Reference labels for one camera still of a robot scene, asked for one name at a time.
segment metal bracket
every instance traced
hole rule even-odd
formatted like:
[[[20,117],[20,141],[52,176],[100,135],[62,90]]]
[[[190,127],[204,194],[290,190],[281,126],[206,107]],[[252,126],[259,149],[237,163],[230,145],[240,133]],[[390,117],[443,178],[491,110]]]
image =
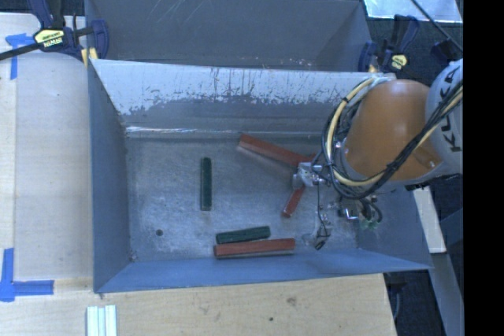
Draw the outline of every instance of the metal bracket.
[[[117,311],[115,305],[87,307],[87,336],[117,336]]]

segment blue tape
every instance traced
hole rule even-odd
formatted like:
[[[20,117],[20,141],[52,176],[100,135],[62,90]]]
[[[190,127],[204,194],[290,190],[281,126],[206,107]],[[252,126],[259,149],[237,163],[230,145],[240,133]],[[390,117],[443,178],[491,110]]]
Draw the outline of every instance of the blue tape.
[[[11,45],[13,49],[19,46],[31,45],[35,41],[33,38],[26,34],[15,34],[7,35],[6,41]],[[10,79],[14,80],[17,78],[17,56],[13,57],[10,62]]]
[[[14,282],[14,248],[4,249],[2,277],[0,279],[0,301],[13,302],[16,297],[26,295],[54,294],[54,280]]]

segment bin floor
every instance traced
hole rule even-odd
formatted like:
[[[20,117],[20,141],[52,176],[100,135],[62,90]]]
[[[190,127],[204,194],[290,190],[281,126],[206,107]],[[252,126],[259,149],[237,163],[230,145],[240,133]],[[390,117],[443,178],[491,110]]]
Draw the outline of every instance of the bin floor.
[[[262,138],[310,155],[319,136]],[[218,232],[270,226],[270,238],[295,238],[296,249],[314,248],[302,239],[317,223],[317,188],[307,188],[291,218],[281,216],[292,192],[295,169],[238,147],[239,135],[178,134],[126,139],[129,225],[133,260],[212,257]],[[212,161],[212,208],[200,209],[200,161]],[[336,199],[321,186],[323,206]],[[324,249],[356,248],[354,223],[328,210],[335,224]]]

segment green block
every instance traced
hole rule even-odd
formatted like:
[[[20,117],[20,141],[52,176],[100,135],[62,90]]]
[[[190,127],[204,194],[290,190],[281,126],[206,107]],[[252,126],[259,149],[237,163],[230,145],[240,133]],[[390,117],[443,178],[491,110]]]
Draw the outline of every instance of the green block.
[[[231,242],[257,241],[258,239],[269,238],[271,231],[268,226],[247,228],[245,230],[221,232],[215,236],[217,244],[228,244]]]

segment clamp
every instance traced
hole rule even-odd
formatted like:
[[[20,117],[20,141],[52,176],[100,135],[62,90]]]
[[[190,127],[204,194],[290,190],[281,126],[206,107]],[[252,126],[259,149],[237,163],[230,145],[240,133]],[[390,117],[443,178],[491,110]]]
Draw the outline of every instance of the clamp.
[[[394,16],[394,29],[391,40],[384,40],[381,49],[373,41],[368,41],[358,62],[359,72],[399,72],[407,70],[406,49],[414,41],[420,23],[413,16]]]
[[[33,35],[32,44],[8,50],[0,54],[0,61],[33,50],[58,52],[87,62],[87,50],[80,45],[79,38],[93,34],[96,56],[104,58],[109,49],[109,32],[106,22],[92,20],[89,27],[77,29],[76,16],[73,17],[73,29],[66,27],[63,16],[63,0],[27,0],[28,8],[40,22],[40,29]]]

